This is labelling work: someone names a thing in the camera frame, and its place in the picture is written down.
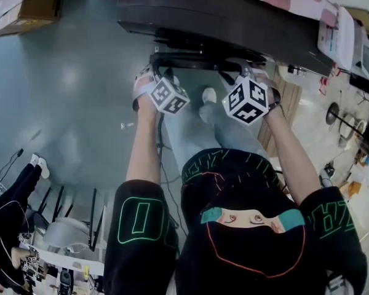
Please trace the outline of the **person's light blue jeans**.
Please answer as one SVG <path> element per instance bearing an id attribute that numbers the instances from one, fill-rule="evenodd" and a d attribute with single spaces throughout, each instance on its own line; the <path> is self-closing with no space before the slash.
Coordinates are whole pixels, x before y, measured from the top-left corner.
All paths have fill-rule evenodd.
<path id="1" fill-rule="evenodd" d="M 235 149 L 269 158 L 249 128 L 228 117 L 222 104 L 208 101 L 198 112 L 188 104 L 175 116 L 165 115 L 164 123 L 180 173 L 207 149 Z"/>

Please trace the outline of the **person's white shoe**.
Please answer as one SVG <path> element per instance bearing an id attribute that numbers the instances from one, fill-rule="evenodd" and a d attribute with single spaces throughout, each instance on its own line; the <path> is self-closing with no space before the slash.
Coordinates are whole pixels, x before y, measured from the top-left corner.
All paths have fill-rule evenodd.
<path id="1" fill-rule="evenodd" d="M 217 95 L 215 89 L 212 87 L 205 88 L 202 92 L 202 101 L 204 104 L 207 102 L 216 103 Z"/>

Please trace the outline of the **person's black printed t-shirt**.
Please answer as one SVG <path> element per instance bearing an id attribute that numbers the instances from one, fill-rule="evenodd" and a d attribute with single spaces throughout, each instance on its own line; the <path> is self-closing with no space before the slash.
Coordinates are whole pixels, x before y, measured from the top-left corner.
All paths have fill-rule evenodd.
<path id="1" fill-rule="evenodd" d="M 337 187 L 296 204 L 268 160 L 218 148 L 192 157 L 182 178 L 182 248 L 158 184 L 119 186 L 105 295 L 361 295 L 367 259 Z"/>

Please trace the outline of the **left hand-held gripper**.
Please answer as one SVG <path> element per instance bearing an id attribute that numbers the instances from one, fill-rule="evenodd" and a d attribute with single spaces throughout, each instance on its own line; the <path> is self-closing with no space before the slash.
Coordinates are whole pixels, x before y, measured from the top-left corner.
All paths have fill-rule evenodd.
<path id="1" fill-rule="evenodd" d="M 166 69 L 160 76 L 152 65 L 145 66 L 135 78 L 134 111 L 138 111 L 138 98 L 143 95 L 149 96 L 156 109 L 164 114 L 177 114 L 190 102 L 173 69 Z"/>

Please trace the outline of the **black round stand base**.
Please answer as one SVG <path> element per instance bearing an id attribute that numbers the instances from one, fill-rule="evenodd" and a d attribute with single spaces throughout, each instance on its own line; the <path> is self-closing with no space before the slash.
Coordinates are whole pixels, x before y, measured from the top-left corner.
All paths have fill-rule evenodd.
<path id="1" fill-rule="evenodd" d="M 332 103 L 326 114 L 327 125 L 333 125 L 337 122 L 339 128 L 339 134 L 345 138 L 350 137 L 352 133 L 359 136 L 363 136 L 367 127 L 367 122 L 363 119 L 358 119 L 349 113 L 340 115 L 340 108 L 337 103 Z"/>

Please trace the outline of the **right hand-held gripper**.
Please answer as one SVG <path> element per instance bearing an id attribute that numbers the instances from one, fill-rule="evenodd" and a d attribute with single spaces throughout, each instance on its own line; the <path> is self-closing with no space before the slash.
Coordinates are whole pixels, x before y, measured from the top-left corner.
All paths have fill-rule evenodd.
<path id="1" fill-rule="evenodd" d="M 228 117 L 251 125 L 280 105 L 280 93 L 271 85 L 252 78 L 267 78 L 263 66 L 244 63 L 222 104 Z"/>

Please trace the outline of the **person's right forearm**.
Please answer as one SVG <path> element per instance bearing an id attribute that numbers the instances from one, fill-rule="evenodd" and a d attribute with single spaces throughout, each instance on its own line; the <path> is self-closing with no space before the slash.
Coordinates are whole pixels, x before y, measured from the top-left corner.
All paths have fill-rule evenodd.
<path id="1" fill-rule="evenodd" d="M 319 176 L 280 107 L 264 117 L 276 144 L 288 190 L 297 205 L 321 188 Z"/>

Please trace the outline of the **white chair with black legs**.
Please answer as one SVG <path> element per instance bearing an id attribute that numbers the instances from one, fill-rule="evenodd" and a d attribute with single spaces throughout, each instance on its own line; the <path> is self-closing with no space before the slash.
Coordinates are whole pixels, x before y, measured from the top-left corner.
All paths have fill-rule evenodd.
<path id="1" fill-rule="evenodd" d="M 104 239 L 104 222 L 105 211 L 104 206 L 98 220 L 98 224 L 94 224 L 94 214 L 96 212 L 97 189 L 93 190 L 92 204 L 88 221 L 80 221 L 71 218 L 69 215 L 72 212 L 74 204 L 71 203 L 63 216 L 60 212 L 63 208 L 64 187 L 61 187 L 54 205 L 52 220 L 48 221 L 43 212 L 47 206 L 47 199 L 51 193 L 51 188 L 45 194 L 39 208 L 32 211 L 31 221 L 33 229 L 38 230 L 45 244 L 54 247 L 70 250 L 74 246 L 81 246 L 94 252 L 96 250 L 103 251 L 106 249 L 107 242 Z"/>

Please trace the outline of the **person's left forearm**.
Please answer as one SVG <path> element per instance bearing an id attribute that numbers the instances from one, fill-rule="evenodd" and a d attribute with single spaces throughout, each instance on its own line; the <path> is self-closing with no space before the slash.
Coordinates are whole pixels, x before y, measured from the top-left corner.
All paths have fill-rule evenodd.
<path id="1" fill-rule="evenodd" d="M 126 180 L 144 180 L 160 184 L 161 173 L 156 141 L 157 109 L 149 96 L 142 95 L 138 102 L 138 122 Z"/>

